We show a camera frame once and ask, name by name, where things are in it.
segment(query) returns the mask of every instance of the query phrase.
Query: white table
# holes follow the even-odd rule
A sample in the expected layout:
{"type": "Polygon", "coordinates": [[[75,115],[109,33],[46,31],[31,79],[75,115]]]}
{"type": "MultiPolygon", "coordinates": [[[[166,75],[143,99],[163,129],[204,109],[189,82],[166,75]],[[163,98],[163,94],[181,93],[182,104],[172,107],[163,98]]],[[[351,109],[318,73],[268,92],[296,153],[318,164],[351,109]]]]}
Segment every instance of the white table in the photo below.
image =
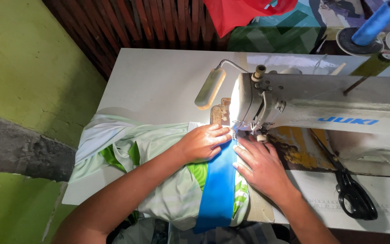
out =
{"type": "MultiPolygon", "coordinates": [[[[322,55],[122,49],[97,113],[120,115],[145,124],[190,121],[207,124],[210,110],[198,110],[194,99],[210,70],[222,59],[240,64],[250,72],[255,70],[258,64],[264,64],[267,71],[280,72],[289,67],[296,67],[304,74],[312,74],[314,65],[320,58],[322,55]]],[[[315,74],[329,74],[345,62],[347,65],[339,75],[348,75],[365,60],[365,57],[327,56],[315,74]]],[[[227,76],[214,105],[220,104],[221,98],[230,97],[239,74],[237,69],[228,64],[224,65],[224,69],[227,76]]],[[[380,76],[390,76],[390,67],[380,76]]],[[[337,210],[335,200],[338,199],[338,193],[335,191],[337,182],[334,174],[307,171],[287,173],[328,227],[390,233],[390,178],[354,176],[373,201],[380,204],[377,220],[357,221],[337,210]]],[[[118,169],[106,167],[100,172],[73,182],[68,185],[62,203],[80,204],[121,175],[118,169]]],[[[273,209],[273,213],[274,219],[271,221],[288,223],[276,208],[273,209]]],[[[252,220],[268,221],[257,218],[252,220]]]]}

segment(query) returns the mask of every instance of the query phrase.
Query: red cloth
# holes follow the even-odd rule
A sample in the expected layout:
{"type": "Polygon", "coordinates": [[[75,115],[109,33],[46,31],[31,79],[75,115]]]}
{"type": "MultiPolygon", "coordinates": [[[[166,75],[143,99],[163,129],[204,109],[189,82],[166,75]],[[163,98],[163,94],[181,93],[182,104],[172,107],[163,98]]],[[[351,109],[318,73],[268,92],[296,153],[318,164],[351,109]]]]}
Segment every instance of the red cloth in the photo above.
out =
{"type": "Polygon", "coordinates": [[[236,26],[245,26],[257,16],[281,15],[294,9],[297,0],[278,0],[275,7],[262,0],[204,0],[219,37],[236,26]]]}

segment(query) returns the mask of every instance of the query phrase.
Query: finger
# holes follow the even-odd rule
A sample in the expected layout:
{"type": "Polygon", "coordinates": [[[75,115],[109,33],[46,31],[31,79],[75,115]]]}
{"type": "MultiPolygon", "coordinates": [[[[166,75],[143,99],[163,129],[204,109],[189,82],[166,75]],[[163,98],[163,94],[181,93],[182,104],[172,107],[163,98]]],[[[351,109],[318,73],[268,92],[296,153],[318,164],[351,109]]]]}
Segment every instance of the finger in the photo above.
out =
{"type": "Polygon", "coordinates": [[[237,169],[237,171],[238,171],[243,177],[245,177],[245,179],[246,179],[247,181],[249,181],[249,183],[252,182],[252,180],[253,180],[253,174],[252,174],[252,172],[251,172],[248,168],[246,168],[245,166],[243,166],[243,164],[239,164],[239,163],[237,163],[237,162],[234,162],[234,163],[233,163],[233,167],[234,167],[235,169],[237,169]]]}
{"type": "Polygon", "coordinates": [[[228,134],[230,132],[230,127],[224,127],[217,130],[212,131],[213,136],[221,136],[228,134]]]}
{"type": "Polygon", "coordinates": [[[242,149],[239,146],[233,146],[233,149],[237,155],[239,155],[251,168],[253,168],[253,162],[255,162],[255,158],[250,152],[242,149]]]}
{"type": "Polygon", "coordinates": [[[222,125],[219,125],[219,124],[213,124],[213,125],[207,125],[207,126],[209,126],[209,128],[208,128],[209,131],[214,131],[214,130],[222,128],[222,125]]]}
{"type": "Polygon", "coordinates": [[[268,155],[269,152],[267,151],[266,147],[263,145],[263,143],[259,143],[255,136],[249,136],[249,140],[252,142],[252,144],[264,155],[268,155]]]}
{"type": "Polygon", "coordinates": [[[231,135],[229,135],[229,134],[226,134],[226,135],[223,135],[223,136],[218,136],[218,137],[213,139],[214,146],[217,146],[217,145],[220,145],[220,144],[224,144],[225,142],[227,142],[229,140],[231,140],[231,135]]]}
{"type": "Polygon", "coordinates": [[[248,150],[248,152],[252,153],[252,155],[255,156],[255,155],[257,155],[257,153],[260,153],[258,148],[256,148],[252,143],[250,143],[246,139],[239,138],[238,141],[240,142],[240,144],[242,146],[244,146],[246,148],[246,150],[248,150]]]}
{"type": "Polygon", "coordinates": [[[221,147],[220,146],[216,146],[215,148],[213,148],[213,150],[211,151],[210,153],[210,156],[209,156],[209,160],[214,158],[218,153],[221,152],[221,147]]]}
{"type": "Polygon", "coordinates": [[[276,148],[272,145],[272,143],[266,142],[266,143],[264,143],[264,145],[266,145],[266,147],[268,148],[270,155],[272,155],[272,157],[279,158],[278,153],[276,152],[276,148]]]}

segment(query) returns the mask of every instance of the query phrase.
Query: juki logo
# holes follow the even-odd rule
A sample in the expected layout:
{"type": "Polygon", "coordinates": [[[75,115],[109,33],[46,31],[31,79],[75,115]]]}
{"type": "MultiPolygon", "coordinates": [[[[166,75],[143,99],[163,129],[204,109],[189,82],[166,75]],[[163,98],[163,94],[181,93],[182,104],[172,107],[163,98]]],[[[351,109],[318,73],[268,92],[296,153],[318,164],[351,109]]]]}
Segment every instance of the juki logo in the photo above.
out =
{"type": "Polygon", "coordinates": [[[376,119],[354,119],[348,118],[344,119],[342,117],[330,117],[329,119],[320,118],[318,121],[326,121],[326,122],[338,122],[338,123],[350,123],[350,124],[359,124],[359,125],[373,125],[379,122],[376,119]]]}

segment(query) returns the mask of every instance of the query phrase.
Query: blue fabric strip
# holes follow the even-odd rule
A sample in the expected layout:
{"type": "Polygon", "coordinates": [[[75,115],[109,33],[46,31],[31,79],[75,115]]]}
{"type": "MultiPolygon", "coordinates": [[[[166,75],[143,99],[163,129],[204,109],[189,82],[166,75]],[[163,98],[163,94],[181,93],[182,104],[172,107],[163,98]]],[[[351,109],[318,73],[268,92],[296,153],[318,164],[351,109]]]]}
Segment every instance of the blue fabric strip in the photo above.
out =
{"type": "Polygon", "coordinates": [[[193,229],[195,234],[216,227],[227,227],[231,223],[236,177],[236,169],[232,164],[237,160],[234,145],[237,145],[236,140],[222,144],[221,152],[209,161],[198,218],[193,229]]]}

